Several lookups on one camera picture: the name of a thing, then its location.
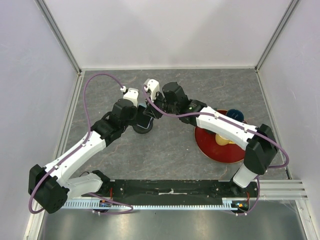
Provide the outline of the phone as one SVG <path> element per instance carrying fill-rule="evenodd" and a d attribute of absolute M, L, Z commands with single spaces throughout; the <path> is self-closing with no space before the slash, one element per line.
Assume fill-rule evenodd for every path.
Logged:
<path fill-rule="evenodd" d="M 153 118 L 149 115 L 144 114 L 146 107 L 142 104 L 138 105 L 136 115 L 136 126 L 138 129 L 149 131 L 153 127 Z"/>

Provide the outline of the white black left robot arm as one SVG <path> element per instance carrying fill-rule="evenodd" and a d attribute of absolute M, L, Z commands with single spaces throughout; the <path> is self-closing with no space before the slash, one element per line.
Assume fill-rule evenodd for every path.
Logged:
<path fill-rule="evenodd" d="M 110 185 L 98 174 L 90 173 L 86 177 L 69 178 L 96 153 L 108 147 L 119 139 L 128 126 L 133 124 L 138 108 L 136 100 L 119 99 L 100 120 L 89 127 L 87 134 L 61 155 L 46 166 L 34 165 L 29 171 L 28 193 L 30 195 L 28 208 L 33 210 L 33 201 L 41 205 L 41 210 L 49 214 L 57 212 L 65 202 L 86 193 L 95 193 L 99 197 L 106 196 Z"/>

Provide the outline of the black phone stand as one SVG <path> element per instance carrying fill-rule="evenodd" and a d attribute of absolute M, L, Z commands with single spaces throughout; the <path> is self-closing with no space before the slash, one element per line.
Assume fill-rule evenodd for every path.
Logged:
<path fill-rule="evenodd" d="M 153 120 L 138 121 L 132 126 L 133 130 L 141 135 L 149 133 L 153 129 Z"/>

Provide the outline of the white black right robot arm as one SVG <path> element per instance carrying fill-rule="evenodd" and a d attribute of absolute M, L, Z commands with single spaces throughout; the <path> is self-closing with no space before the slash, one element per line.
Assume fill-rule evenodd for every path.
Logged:
<path fill-rule="evenodd" d="M 257 127 L 239 122 L 202 102 L 190 100 L 175 82 L 166 86 L 166 93 L 162 95 L 156 80 L 151 79 L 143 85 L 147 110 L 156 119 L 162 116 L 179 119 L 185 124 L 220 135 L 241 148 L 244 151 L 243 163 L 233 175 L 229 191 L 235 197 L 242 196 L 247 186 L 267 171 L 279 150 L 271 128 L 265 124 Z"/>

